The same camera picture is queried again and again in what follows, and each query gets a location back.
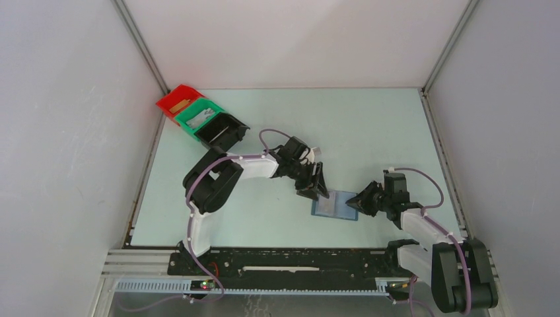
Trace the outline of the blue card holder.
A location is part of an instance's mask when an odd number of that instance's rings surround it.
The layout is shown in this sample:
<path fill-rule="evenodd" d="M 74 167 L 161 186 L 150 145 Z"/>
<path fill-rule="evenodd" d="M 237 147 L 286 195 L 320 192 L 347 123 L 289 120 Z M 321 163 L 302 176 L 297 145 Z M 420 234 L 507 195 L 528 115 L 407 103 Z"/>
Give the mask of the blue card holder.
<path fill-rule="evenodd" d="M 357 194 L 344 191 L 329 191 L 329 198 L 320 196 L 312 202 L 311 215 L 340 219 L 345 221 L 358 221 L 359 212 L 346 204 L 347 200 Z"/>

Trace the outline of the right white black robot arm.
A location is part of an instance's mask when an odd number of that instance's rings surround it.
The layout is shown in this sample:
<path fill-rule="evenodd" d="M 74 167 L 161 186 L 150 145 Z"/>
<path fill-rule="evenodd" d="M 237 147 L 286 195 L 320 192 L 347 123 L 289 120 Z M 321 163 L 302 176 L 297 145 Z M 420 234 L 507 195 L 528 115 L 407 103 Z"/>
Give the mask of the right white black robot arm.
<path fill-rule="evenodd" d="M 423 205 L 412 201 L 405 172 L 409 167 L 384 171 L 383 181 L 371 182 L 346 201 L 346 205 L 371 217 L 383 212 L 411 240 L 392 241 L 384 258 L 385 270 L 393 276 L 406 271 L 411 281 L 428 284 L 437 308 L 444 313 L 469 314 L 495 308 L 499 295 L 486 245 L 477 238 L 454 234 L 429 215 L 444 203 L 441 187 L 428 174 L 414 169 L 435 186 L 439 201 Z"/>

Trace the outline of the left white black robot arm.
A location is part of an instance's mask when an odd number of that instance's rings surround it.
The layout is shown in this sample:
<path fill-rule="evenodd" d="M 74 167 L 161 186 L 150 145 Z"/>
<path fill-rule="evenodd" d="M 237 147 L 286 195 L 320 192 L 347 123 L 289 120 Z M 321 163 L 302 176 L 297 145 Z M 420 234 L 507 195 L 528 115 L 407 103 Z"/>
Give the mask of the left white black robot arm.
<path fill-rule="evenodd" d="M 216 212 L 227 202 L 239 181 L 282 177 L 294 180 L 299 196 L 314 201 L 330 196 L 322 162 L 315 159 L 311 147 L 295 136 L 288 138 L 284 145 L 265 148 L 262 154 L 234 155 L 211 147 L 182 182 L 190 210 L 183 240 L 188 253 L 183 266 L 193 275 L 206 272 L 209 258 L 205 253 L 211 247 Z"/>

